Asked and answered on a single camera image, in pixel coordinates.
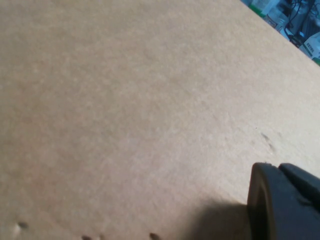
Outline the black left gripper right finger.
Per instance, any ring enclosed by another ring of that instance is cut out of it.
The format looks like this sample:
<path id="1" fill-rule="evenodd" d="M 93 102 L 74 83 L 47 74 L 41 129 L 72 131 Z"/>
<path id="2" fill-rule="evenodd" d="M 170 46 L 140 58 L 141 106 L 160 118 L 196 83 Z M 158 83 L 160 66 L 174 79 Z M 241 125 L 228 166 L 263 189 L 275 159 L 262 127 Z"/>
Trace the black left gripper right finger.
<path id="1" fill-rule="evenodd" d="M 281 163 L 278 168 L 315 209 L 320 208 L 320 179 L 318 177 L 291 163 Z"/>

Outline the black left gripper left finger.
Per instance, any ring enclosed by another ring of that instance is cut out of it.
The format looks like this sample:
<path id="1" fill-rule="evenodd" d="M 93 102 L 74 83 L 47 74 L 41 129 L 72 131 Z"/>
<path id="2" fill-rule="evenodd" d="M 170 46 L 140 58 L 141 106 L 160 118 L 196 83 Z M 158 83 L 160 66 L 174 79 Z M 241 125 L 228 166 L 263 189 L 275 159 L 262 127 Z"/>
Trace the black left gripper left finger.
<path id="1" fill-rule="evenodd" d="M 254 240 L 318 240 L 320 209 L 315 209 L 279 166 L 253 164 L 247 212 Z"/>

